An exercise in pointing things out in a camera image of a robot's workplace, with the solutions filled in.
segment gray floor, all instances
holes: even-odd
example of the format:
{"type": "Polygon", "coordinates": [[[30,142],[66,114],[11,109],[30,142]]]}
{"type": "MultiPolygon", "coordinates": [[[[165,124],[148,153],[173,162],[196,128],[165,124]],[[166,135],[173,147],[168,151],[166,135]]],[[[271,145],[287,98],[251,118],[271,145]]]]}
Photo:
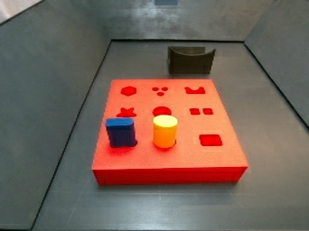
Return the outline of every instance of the gray floor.
{"type": "Polygon", "coordinates": [[[113,42],[35,230],[308,229],[309,136],[243,43],[113,42]],[[93,152],[112,79],[166,79],[168,46],[217,48],[212,78],[251,169],[239,184],[98,187],[93,152]]]}

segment gray wall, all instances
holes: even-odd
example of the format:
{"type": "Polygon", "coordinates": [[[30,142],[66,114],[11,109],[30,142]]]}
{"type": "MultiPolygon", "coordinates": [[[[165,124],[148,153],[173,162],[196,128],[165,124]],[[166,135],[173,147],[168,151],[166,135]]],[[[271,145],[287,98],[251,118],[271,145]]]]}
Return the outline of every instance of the gray wall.
{"type": "Polygon", "coordinates": [[[309,1],[278,0],[245,44],[309,125],[309,1]]]}
{"type": "Polygon", "coordinates": [[[86,1],[0,27],[0,228],[31,228],[110,43],[86,1]]]}
{"type": "Polygon", "coordinates": [[[93,0],[93,10],[114,39],[244,41],[272,3],[179,0],[177,5],[156,5],[154,0],[93,0]]]}

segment red board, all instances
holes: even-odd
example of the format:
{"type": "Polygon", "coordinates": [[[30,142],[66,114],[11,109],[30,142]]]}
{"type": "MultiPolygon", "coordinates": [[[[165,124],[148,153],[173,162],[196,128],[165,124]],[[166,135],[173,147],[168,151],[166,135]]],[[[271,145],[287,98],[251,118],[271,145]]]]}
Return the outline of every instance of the red board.
{"type": "Polygon", "coordinates": [[[93,159],[98,184],[236,182],[249,167],[211,79],[114,80],[93,159]],[[177,144],[153,144],[154,114],[180,120],[177,144]],[[136,147],[112,148],[106,119],[132,116],[136,147]]]}

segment orange cylinder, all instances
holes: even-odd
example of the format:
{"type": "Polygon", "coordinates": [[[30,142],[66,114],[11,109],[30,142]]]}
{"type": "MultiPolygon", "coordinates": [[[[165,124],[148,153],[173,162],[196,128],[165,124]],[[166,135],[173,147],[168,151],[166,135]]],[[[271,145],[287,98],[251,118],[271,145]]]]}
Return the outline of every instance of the orange cylinder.
{"type": "Polygon", "coordinates": [[[154,118],[154,145],[170,148],[177,142],[179,119],[172,115],[160,115],[154,118]]]}

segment black holder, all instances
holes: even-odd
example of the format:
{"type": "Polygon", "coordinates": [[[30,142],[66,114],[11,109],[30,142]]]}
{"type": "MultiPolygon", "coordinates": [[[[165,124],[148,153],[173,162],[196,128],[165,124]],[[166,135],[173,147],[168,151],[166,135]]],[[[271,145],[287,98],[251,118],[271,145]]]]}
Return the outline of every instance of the black holder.
{"type": "Polygon", "coordinates": [[[209,74],[217,50],[205,53],[205,47],[169,47],[170,74],[209,74]]]}

